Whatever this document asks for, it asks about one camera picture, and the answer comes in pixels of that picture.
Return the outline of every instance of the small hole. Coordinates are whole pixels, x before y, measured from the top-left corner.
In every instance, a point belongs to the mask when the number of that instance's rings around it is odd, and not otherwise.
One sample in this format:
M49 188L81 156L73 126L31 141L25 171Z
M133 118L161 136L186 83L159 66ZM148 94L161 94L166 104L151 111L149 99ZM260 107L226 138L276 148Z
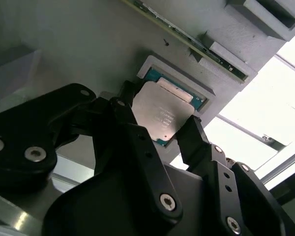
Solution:
M227 190L227 191L229 191L229 192L232 192L232 189L231 189L231 187L230 187L230 186L228 186L228 185L225 185L225 188L226 188L226 190Z
M234 222L232 222L231 225L234 229L237 229L237 225Z
M146 157L148 157L148 158L152 158L152 154L150 153L150 152L146 152Z
M41 155L40 151L37 151L37 150L33 150L33 151L31 151L30 154L31 154L32 156L40 156L40 155Z
M86 90L81 90L81 94L83 94L85 96L89 96L89 92Z
M141 134L138 134L138 138L139 138L139 139L141 139L142 141L144 141L144 140L145 140L145 137L144 137L144 136L142 136Z
M164 202L165 202L167 205L169 205L169 206L172 205L172 201L171 201L170 199L168 199L168 198L165 198L165 199L164 199Z

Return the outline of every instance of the screw hole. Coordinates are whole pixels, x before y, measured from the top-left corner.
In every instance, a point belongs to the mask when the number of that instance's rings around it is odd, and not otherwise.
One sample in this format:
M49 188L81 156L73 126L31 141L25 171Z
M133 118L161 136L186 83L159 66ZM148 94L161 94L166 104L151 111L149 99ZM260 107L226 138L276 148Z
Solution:
M223 153L223 150L219 146L214 146L214 148L218 153Z
M37 150L33 150L33 151L31 151L30 154L31 154L32 156L40 156L40 155L41 155L40 151L37 151Z
M165 198L164 199L164 202L167 204L167 205L171 205L172 204L172 201L170 200L170 199L168 199L168 198Z
M231 189L231 187L230 187L230 186L228 186L228 185L225 185L225 188L226 188L226 190L227 190L227 191L229 191L230 193L232 192L232 189Z
M139 138L139 139L141 139L142 141L144 141L144 140L145 140L145 137L144 137L144 136L142 136L141 134L138 134L138 138Z
M237 225L234 222L232 222L231 225L234 229L237 229Z
M148 158L152 158L152 154L150 153L150 152L146 152L146 157L148 157Z
M89 92L86 90L81 90L81 94L83 94L85 96L89 96Z
M249 168L245 165L241 165L241 167L245 170L245 171L249 171Z

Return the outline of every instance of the bright light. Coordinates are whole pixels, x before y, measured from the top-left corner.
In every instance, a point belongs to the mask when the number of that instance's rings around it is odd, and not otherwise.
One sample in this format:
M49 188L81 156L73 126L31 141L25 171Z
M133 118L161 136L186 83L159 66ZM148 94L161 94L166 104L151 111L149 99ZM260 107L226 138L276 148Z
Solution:
M279 183L286 180L288 177L290 177L292 174L295 173L295 163L291 165L289 168L287 168L282 173L278 174L276 177L271 179L268 183L265 184L265 187L270 190L277 186Z
M184 164L184 162L182 161L182 157L181 154L179 154L172 162L171 165L181 169L181 170L187 170L188 169L188 165Z
M295 141L295 72L272 58L220 115L284 145Z
M18 221L15 223L14 225L14 228L17 229L17 230L20 230L24 224L24 222L26 221L26 218L28 217L29 215L26 213L26 212L22 212Z
M226 157L240 161L256 170L277 151L259 142L239 129L214 118L205 128L208 140L218 145Z

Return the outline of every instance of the gray surface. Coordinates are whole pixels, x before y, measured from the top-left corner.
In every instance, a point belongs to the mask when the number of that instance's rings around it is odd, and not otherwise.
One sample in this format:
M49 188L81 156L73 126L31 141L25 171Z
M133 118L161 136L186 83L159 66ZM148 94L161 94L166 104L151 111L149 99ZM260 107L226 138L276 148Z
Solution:
M12 48L0 54L0 100L23 87L33 77L40 52L25 47Z
M14 210L14 206L12 208L6 209L5 204L0 205L3 207L0 212L3 214L3 217L6 217L5 212L9 210L18 211L22 209L23 211L27 212L33 218L37 219L38 221L43 221L48 209L54 203L54 201L61 195L62 193L59 192L53 186L51 179L49 180L47 186L42 190L36 192L29 192L29 193L9 193L9 192L0 192L0 196L4 198L6 201L11 202L13 205L16 205L18 209ZM12 222L6 222L8 225L12 226Z
M292 26L286 26L282 22L284 19L282 13L279 14L280 19L271 13L271 11L282 12L280 10L282 8L295 18L295 0L230 0L229 4L266 35L286 41L290 41L295 36L295 23Z
M224 0L144 2L193 37L208 31L256 71L284 44L265 35ZM119 0L0 0L0 49L20 40L41 49L43 55L38 73L22 91L27 98L72 82L96 94L104 90L117 93L124 80L136 76L150 51L214 90L217 103L212 113L204 114L207 120L238 92L199 66L184 44ZM59 153L93 168L92 146L86 147L83 141L79 139Z
M26 236L26 235L11 229L9 226L0 226L0 236Z
M26 235L39 236L42 222L0 196L0 221Z
M228 61L231 65L239 69L242 73L246 75L246 78L244 80L238 80L234 81L234 79L230 79L229 83L234 84L234 86L238 87L238 90L240 91L240 87L245 87L245 83L250 82L253 78L256 77L258 74L254 69L252 69L248 64L243 62L241 59L236 57L234 54L232 54L230 51L228 51L226 48L224 48L222 45L220 45L218 42L213 40L208 34L205 34L201 41L204 45L206 45L212 52L219 55L221 58Z

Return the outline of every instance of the circuit board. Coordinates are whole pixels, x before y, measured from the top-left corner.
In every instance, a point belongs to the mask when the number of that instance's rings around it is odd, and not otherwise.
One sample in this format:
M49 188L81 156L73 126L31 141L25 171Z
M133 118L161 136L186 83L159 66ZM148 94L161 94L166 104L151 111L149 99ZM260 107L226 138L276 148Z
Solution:
M142 15L153 21L155 24L160 26L162 29L179 39L182 43L186 44L192 50L200 54L202 57L206 58L210 62L217 65L226 73L230 74L231 76L235 76L236 78L240 79L241 81L245 81L247 75L237 69L235 66L231 65L229 62L212 52L208 49L205 45L203 45L199 40L196 40L179 27L175 26L173 23L166 20L152 8L147 6L145 3L139 0L121 0L127 5L131 6L133 9L140 12Z
M203 103L203 100L200 97L198 97L191 91L186 90L185 88L183 88L182 86L180 86L179 84L175 83L173 80L168 78L166 75L158 72L156 69L151 68L146 74L144 79L147 81L157 82L160 78L165 78L167 81L169 81L173 85L177 86L178 88L182 89L186 93L190 94L192 96L192 100L189 102L189 104L191 104L196 111L200 108L201 104Z

